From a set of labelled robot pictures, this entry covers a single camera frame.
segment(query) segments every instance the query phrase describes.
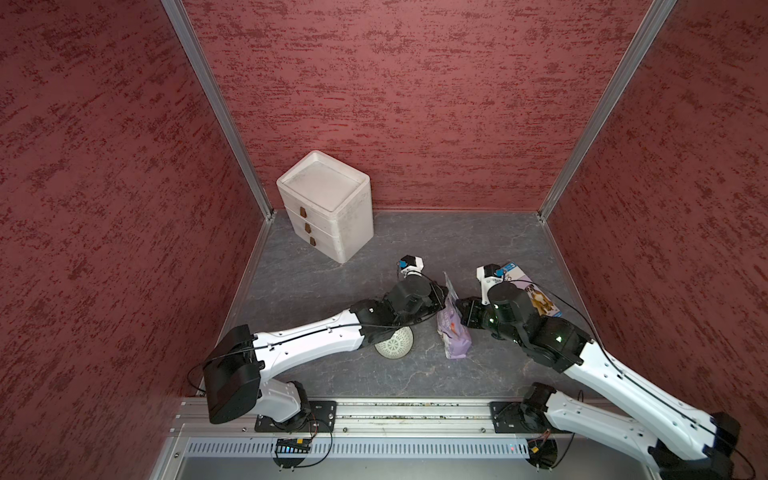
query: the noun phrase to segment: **black mounting plate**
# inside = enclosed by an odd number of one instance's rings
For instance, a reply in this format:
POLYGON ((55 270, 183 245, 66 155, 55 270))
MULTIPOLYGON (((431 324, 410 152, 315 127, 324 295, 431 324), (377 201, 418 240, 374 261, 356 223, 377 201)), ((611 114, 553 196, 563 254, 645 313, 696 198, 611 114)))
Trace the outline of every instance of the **black mounting plate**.
MULTIPOLYGON (((328 427, 330 427, 331 432, 333 431, 333 424, 336 422, 336 402, 333 400, 310 400, 310 408, 312 409, 312 414, 310 415, 309 420, 304 424, 304 426, 292 433, 314 433, 316 430, 318 433, 327 433, 328 427), (323 422, 328 424, 328 427, 323 425, 320 422, 314 422, 313 415, 315 419, 322 420, 323 422)), ((259 417, 256 420, 256 425, 253 426, 253 430, 256 432, 283 432, 287 433, 285 430, 278 429, 275 426, 274 421, 270 417, 259 417)))
MULTIPOLYGON (((519 420, 515 420, 514 422, 502 422, 500 421, 497 416, 500 413, 501 410, 504 409, 507 405, 511 404, 519 404, 519 402, 489 402, 488 407, 491 409, 491 417, 493 418, 493 429, 496 433, 527 433, 532 435, 540 435, 544 432, 530 432, 528 429, 525 428, 525 425, 522 424, 519 420)), ((550 429, 551 433, 570 433, 570 432, 564 432, 563 430, 558 429, 550 429)))

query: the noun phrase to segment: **drawer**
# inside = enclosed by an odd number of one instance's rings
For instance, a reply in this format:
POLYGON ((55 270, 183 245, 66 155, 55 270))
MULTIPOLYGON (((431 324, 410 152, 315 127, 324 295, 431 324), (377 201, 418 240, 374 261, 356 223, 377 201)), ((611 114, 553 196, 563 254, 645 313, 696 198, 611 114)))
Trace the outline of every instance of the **drawer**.
POLYGON ((286 212, 288 212, 288 218, 290 218, 290 223, 293 225, 293 230, 296 231, 296 233, 307 233, 308 237, 314 237, 316 240, 322 241, 328 245, 334 245, 336 243, 339 245, 341 244, 337 237, 334 237, 314 222, 311 222, 309 216, 306 218, 302 217, 290 208, 286 208, 286 212))
POLYGON ((302 204, 296 198, 285 194, 283 195, 283 203, 285 203, 286 210, 289 213, 294 212, 295 215, 301 218, 302 222, 310 223, 313 227, 317 227, 329 235, 338 235, 339 228, 334 222, 317 213, 312 207, 302 204))
POLYGON ((293 231, 296 232, 296 235, 301 237, 302 240, 315 247, 315 249, 319 250, 323 255, 327 255, 332 260, 339 263, 347 261, 344 252, 341 250, 341 243, 334 241, 337 240, 335 237, 329 237, 327 234, 322 237, 315 237, 314 232, 307 233, 301 226, 297 226, 295 223, 293 224, 293 231))

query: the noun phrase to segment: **snack bag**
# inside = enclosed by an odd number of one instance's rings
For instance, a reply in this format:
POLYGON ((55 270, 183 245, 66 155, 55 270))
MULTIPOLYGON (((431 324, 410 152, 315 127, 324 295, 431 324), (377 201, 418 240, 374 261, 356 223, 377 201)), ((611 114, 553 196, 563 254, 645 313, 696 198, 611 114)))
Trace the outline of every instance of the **snack bag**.
POLYGON ((472 338, 469 336, 469 329, 462 325, 462 316, 456 308, 458 295, 447 273, 445 286, 448 287, 448 297, 445 299, 445 308, 437 312, 437 333, 442 337, 445 357, 463 359, 467 356, 469 347, 472 346, 472 338))

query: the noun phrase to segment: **metal corner post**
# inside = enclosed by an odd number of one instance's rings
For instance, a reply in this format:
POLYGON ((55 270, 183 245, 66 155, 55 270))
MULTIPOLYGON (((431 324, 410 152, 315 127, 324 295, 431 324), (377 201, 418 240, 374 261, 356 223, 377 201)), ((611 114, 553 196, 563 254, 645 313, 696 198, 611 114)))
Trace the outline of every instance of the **metal corner post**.
POLYGON ((621 58, 613 77, 611 77, 611 81, 608 82, 608 86, 603 92, 603 96, 600 98, 594 112, 592 112, 592 116, 584 128, 584 133, 578 139, 576 146, 571 152, 571 156, 565 161, 563 169, 560 171, 557 180, 554 181, 549 194, 539 209, 539 215, 545 220, 554 210, 554 206, 560 200, 560 196, 565 192, 565 188, 584 160, 608 116, 611 115, 616 103, 618 103, 619 98, 624 93, 624 89, 632 79, 634 72, 637 70, 646 52, 648 52, 648 48, 654 42, 656 35, 661 30, 661 26, 667 20, 670 12, 672 12, 676 2, 677 0, 654 0, 650 4, 648 11, 643 17, 643 21, 640 23, 640 27, 638 27, 629 47, 627 47, 627 51, 624 53, 624 57, 621 58))
POLYGON ((219 85, 216 83, 214 73, 210 70, 210 66, 205 59, 203 49, 200 46, 200 42, 197 40, 197 36, 192 28, 187 10, 184 8, 184 4, 181 0, 161 0, 165 12, 168 14, 170 23, 174 26, 176 35, 181 42, 181 46, 184 47, 184 51, 187 53, 187 57, 192 64, 197 75, 197 80, 203 86, 211 108, 213 108, 216 118, 221 125, 221 130, 224 132, 224 136, 232 148, 232 152, 235 154, 237 163, 240 164, 240 169, 243 171, 248 186, 253 192, 253 196, 256 198, 256 202, 259 204, 262 214, 265 218, 269 218, 272 214, 273 208, 270 200, 266 197, 264 187, 256 174, 256 170, 253 168, 253 164, 250 161, 248 150, 245 148, 243 139, 240 137, 240 132, 237 131, 234 120, 230 115, 230 111, 227 108, 227 103, 224 101, 224 97, 221 94, 219 85))

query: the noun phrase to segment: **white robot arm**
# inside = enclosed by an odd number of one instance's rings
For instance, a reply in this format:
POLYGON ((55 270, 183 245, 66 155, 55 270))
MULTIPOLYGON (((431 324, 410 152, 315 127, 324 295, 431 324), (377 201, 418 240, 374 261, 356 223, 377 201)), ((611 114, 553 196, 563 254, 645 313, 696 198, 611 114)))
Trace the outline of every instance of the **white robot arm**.
POLYGON ((528 294, 502 280, 498 265, 478 268, 481 297, 458 302, 462 323, 517 343, 536 362, 575 379, 624 410, 615 415, 535 383, 500 420, 517 420, 532 432, 575 432, 630 455, 674 480, 730 479, 730 455, 739 423, 710 415, 659 389, 607 353, 566 319, 542 316, 528 294))
POLYGON ((319 322, 251 334, 248 325, 230 330, 204 362, 208 414, 224 423, 251 412, 270 417, 279 429, 306 421, 309 402, 298 382, 274 379, 302 363, 389 339, 445 308, 447 289, 421 274, 421 258, 399 261, 403 279, 382 300, 361 300, 319 322))

